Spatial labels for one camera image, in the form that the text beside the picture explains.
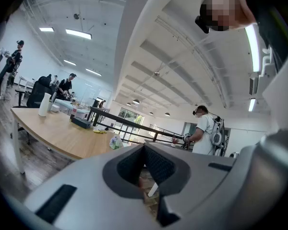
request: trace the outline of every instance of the pants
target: pants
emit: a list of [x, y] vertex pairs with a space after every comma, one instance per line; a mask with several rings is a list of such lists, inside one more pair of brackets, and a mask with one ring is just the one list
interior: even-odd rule
[[2, 96], [2, 97], [4, 97], [4, 95], [5, 95], [6, 85], [8, 83], [9, 76], [10, 76], [9, 72], [6, 72], [3, 76], [3, 80], [2, 80], [1, 88], [0, 88], [0, 96]]

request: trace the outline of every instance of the gray floor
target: gray floor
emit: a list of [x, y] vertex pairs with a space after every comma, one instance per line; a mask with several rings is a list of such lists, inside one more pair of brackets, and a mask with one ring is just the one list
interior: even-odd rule
[[[45, 180], [64, 169], [71, 160], [49, 151], [44, 145], [31, 137], [31, 145], [27, 145], [25, 131], [19, 132], [21, 157], [24, 163], [25, 174], [20, 174], [10, 160], [10, 151], [13, 149], [10, 133], [12, 131], [11, 107], [18, 105], [18, 96], [15, 96], [15, 87], [7, 89], [6, 100], [0, 100], [0, 188], [19, 201]], [[155, 217], [158, 207], [159, 192], [148, 198], [147, 194], [154, 184], [150, 173], [143, 169], [143, 190], [145, 205]]]

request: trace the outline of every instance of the ceiling light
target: ceiling light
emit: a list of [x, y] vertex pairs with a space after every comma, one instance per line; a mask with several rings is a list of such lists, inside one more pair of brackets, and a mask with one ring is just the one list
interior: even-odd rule
[[77, 66], [75, 63], [72, 63], [72, 62], [70, 62], [70, 61], [68, 61], [68, 60], [64, 60], [65, 62], [67, 62], [67, 63], [69, 63], [69, 64], [72, 64], [72, 65], [74, 65], [74, 66]]
[[92, 71], [92, 70], [90, 70], [90, 69], [88, 69], [88, 68], [85, 68], [87, 71], [89, 71], [89, 72], [91, 72], [91, 73], [93, 73], [93, 74], [96, 74], [96, 75], [98, 75], [98, 76], [100, 76], [101, 77], [101, 74], [99, 74], [99, 73], [97, 73], [97, 72], [94, 72], [94, 71]]
[[253, 111], [254, 105], [255, 105], [255, 99], [251, 99], [249, 112]]
[[134, 104], [140, 104], [140, 101], [139, 101], [138, 99], [134, 99], [134, 100], [133, 100], [133, 103], [134, 103]]
[[92, 39], [92, 35], [89, 33], [83, 33], [83, 32], [78, 32], [78, 31], [69, 30], [69, 29], [66, 29], [66, 33], [71, 34], [71, 35], [75, 35], [75, 36], [84, 37], [86, 39]]
[[42, 32], [54, 32], [52, 27], [40, 27], [39, 28]]
[[252, 59], [253, 59], [253, 71], [258, 72], [259, 71], [259, 52], [258, 52], [256, 33], [255, 33], [253, 25], [247, 26], [245, 28], [245, 31], [248, 36], [250, 47], [251, 47]]

